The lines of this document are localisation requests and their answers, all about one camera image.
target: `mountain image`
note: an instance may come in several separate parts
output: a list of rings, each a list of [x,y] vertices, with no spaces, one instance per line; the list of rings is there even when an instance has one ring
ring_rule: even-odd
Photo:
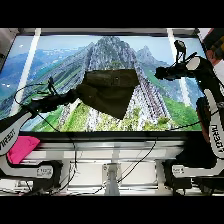
[[[7,77],[7,80],[12,79],[10,84],[15,85],[12,93],[5,92],[5,96],[0,98],[0,118],[9,115],[13,94],[20,79],[18,73],[22,73],[24,59],[24,54],[10,58],[4,70],[5,74],[10,75],[0,76],[0,81],[6,82],[4,79]],[[19,70],[9,66],[14,63],[17,63]],[[186,80],[191,105],[185,106],[178,80],[170,82],[155,78],[154,74],[159,66],[170,65],[156,60],[148,46],[135,51],[119,37],[104,36],[96,43],[90,41],[88,45],[78,49],[37,50],[27,84],[47,83],[53,77],[58,93],[65,93],[82,82],[85,71],[135,69],[140,85],[134,90],[123,120],[98,112],[80,100],[67,106],[59,106],[57,110],[43,116],[58,130],[68,132],[167,130],[194,123],[198,120],[195,112],[196,100],[202,96],[196,82]],[[25,89],[23,103],[29,103],[37,95],[37,91],[46,92],[47,86]],[[200,126],[195,125],[183,130],[199,129]],[[22,130],[54,131],[39,116],[26,122]]]

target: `screen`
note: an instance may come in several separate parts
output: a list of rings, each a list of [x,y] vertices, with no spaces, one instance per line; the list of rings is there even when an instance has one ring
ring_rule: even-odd
[[[205,57],[196,38],[175,38],[185,43],[187,56],[193,52]],[[159,66],[174,63],[175,55],[168,37],[150,36],[40,36],[32,49],[32,36],[18,36],[0,74],[0,119],[15,114],[13,96],[19,87],[47,83],[54,79],[58,93],[65,93],[82,82],[85,71],[135,69],[139,77],[123,120],[98,112],[77,100],[41,115],[62,132],[92,131],[164,131],[198,121],[196,101],[203,97],[196,80],[158,80]],[[29,71],[26,66],[34,54]],[[24,89],[22,103],[28,104],[46,86]],[[36,116],[22,131],[53,132]],[[181,130],[201,130],[194,125]]]

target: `bright pink object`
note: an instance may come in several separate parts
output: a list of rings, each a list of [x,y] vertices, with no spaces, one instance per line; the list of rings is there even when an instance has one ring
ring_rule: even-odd
[[[19,164],[33,149],[40,140],[31,136],[19,136],[16,143],[7,153],[8,159],[13,164]]]

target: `pink cloth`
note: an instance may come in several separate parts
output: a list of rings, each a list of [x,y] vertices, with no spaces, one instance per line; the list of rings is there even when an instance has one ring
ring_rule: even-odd
[[[40,140],[31,136],[19,136],[16,143],[7,153],[8,159],[13,164],[19,164],[33,149]]]

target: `sky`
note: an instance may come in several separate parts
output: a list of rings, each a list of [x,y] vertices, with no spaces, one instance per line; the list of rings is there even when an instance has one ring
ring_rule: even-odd
[[[37,45],[37,49],[53,50],[53,49],[73,49],[84,47],[91,42],[97,43],[102,36],[84,36],[84,35],[56,35],[41,36]],[[131,48],[138,51],[144,46],[148,46],[152,55],[159,61],[173,64],[173,56],[170,48],[168,37],[150,37],[150,36],[119,36],[122,41],[127,42]],[[18,36],[11,48],[9,57],[27,53],[30,49],[33,36]],[[204,57],[203,49],[199,40],[193,38],[175,38],[183,40],[187,47],[187,55],[197,51],[200,56]]]

